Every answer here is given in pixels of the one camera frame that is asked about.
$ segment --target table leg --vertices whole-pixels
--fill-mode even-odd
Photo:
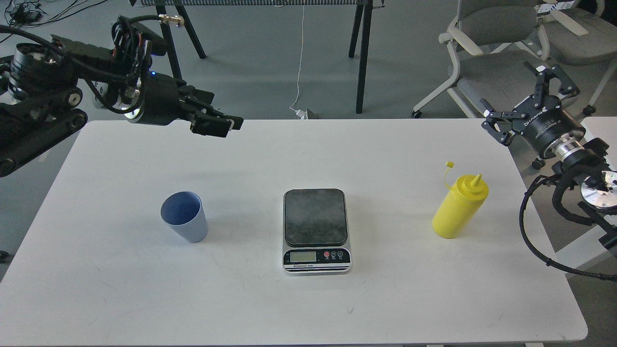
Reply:
[[[156,6],[157,14],[167,14],[165,6]],[[169,64],[172,66],[172,75],[174,78],[182,79],[180,73],[180,64],[178,63],[178,56],[176,55],[176,47],[173,45],[172,30],[169,25],[161,24],[160,30],[163,33],[163,38],[167,42],[167,56],[169,57]]]
[[[362,113],[364,103],[364,84],[366,80],[366,63],[368,60],[368,39],[371,35],[371,17],[373,14],[373,0],[364,5],[364,23],[362,23],[362,45],[360,47],[360,73],[358,75],[358,93],[356,95],[355,113]]]
[[[355,45],[358,43],[358,34],[360,33],[360,22],[362,21],[363,5],[355,6],[355,18],[354,29],[351,32],[351,43],[349,44],[349,57],[353,58],[355,55]]]
[[[189,34],[191,42],[193,42],[193,47],[195,47],[197,55],[201,59],[207,58],[204,52],[204,48],[202,48],[201,42],[199,42],[199,38],[197,37],[197,33],[195,32],[195,28],[193,28],[193,23],[191,23],[189,14],[186,13],[186,9],[184,8],[184,6],[176,5],[176,10],[178,11],[178,14],[180,14],[182,18],[184,18],[184,27],[186,27],[186,32]]]

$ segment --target gray chair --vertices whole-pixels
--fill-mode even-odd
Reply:
[[[457,17],[439,35],[452,60],[450,78],[413,107],[412,117],[418,118],[421,108],[444,91],[468,117],[485,113],[482,98],[498,111],[511,111],[533,94],[536,77],[524,63],[537,67],[543,62],[528,49],[503,49],[533,31],[546,43],[536,5],[537,0],[459,0]],[[489,45],[500,46],[491,52]]]
[[[617,27],[600,18],[604,1],[596,0],[596,3],[598,10],[594,14],[572,7],[560,12],[551,11],[542,18],[549,40],[547,54],[550,58],[566,65],[611,61],[589,104],[583,109],[585,115],[596,111],[595,102],[617,69]]]

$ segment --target yellow bottle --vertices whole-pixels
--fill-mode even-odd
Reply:
[[[489,186],[481,174],[461,176],[448,186],[445,176],[454,163],[448,162],[446,166],[444,185],[450,191],[433,217],[433,230],[443,238],[455,238],[489,195]]]

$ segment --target kitchen scale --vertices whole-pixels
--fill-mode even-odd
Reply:
[[[351,268],[345,196],[338,189],[285,193],[283,268],[296,275],[343,274]]]

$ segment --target blue cup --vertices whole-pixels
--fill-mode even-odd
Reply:
[[[186,241],[200,242],[208,234],[201,199],[193,192],[181,191],[171,195],[160,207],[160,216]]]

